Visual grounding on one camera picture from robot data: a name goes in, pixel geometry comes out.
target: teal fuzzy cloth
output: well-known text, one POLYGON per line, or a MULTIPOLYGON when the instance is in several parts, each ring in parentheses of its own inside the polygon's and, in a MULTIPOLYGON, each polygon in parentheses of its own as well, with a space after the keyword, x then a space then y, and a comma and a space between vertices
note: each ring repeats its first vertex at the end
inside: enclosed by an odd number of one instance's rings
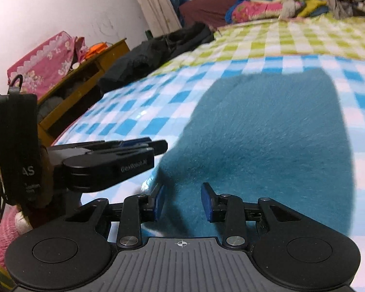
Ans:
POLYGON ((323 70, 219 79, 203 95, 176 145, 161 159, 165 236, 219 236, 200 188, 245 202, 271 197, 348 234, 351 151, 337 93, 323 70))

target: ribbed gray grip surface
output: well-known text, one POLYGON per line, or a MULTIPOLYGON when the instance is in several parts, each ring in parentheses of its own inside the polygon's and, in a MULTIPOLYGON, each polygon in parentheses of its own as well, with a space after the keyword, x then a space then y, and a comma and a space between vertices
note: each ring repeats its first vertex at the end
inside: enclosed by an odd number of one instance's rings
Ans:
MULTIPOLYGON (((22 288, 14 292, 26 292, 22 288)), ((150 238, 117 255, 111 267, 72 292, 288 292, 262 276, 242 251, 214 238, 150 238)), ((351 289, 338 289, 347 292, 351 289)))

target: black jacket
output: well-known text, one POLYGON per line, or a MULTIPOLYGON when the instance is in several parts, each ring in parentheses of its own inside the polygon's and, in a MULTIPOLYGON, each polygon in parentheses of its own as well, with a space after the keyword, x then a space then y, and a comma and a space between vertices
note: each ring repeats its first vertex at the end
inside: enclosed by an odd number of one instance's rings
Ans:
POLYGON ((203 23, 142 42, 120 57, 98 82, 101 92, 119 89, 146 77, 165 62, 214 40, 214 34, 203 23))

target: checkered bedsheet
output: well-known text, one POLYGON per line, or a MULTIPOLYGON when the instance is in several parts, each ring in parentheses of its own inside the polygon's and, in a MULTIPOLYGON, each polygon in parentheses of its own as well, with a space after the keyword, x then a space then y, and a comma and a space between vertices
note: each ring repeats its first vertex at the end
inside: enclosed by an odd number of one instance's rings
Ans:
MULTIPOLYGON (((365 61, 329 55, 296 55, 184 67, 107 93, 58 143, 150 136, 153 140, 166 139, 171 148, 203 93, 220 77, 259 72, 294 73, 310 68, 322 68, 333 79, 349 134, 356 186, 351 238, 362 255, 352 286, 358 292, 365 292, 365 61)), ((84 194, 82 200, 85 203, 106 197, 110 202, 122 202, 126 196, 140 192, 142 183, 150 177, 151 172, 145 172, 105 191, 84 194)))
POLYGON ((215 38, 154 74, 213 61, 282 55, 327 54, 365 60, 365 17, 335 20, 326 14, 305 22, 258 20, 220 28, 215 38))

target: pink floral fabric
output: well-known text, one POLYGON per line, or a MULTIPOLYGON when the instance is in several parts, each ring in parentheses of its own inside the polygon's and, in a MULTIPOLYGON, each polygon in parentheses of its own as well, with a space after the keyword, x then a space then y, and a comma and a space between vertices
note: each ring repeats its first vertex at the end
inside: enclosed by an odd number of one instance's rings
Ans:
POLYGON ((71 37, 62 31, 32 50, 7 71, 8 84, 23 75, 22 92, 35 93, 38 99, 53 88, 73 63, 74 55, 81 62, 88 48, 84 37, 71 37))
POLYGON ((15 225, 15 215, 18 212, 19 209, 16 206, 9 207, 0 223, 0 266, 4 269, 7 269, 4 262, 5 252, 10 243, 19 237, 19 232, 15 225))
POLYGON ((233 23, 243 23, 263 18, 279 17, 283 8, 280 2, 261 3, 243 1, 232 12, 233 23))

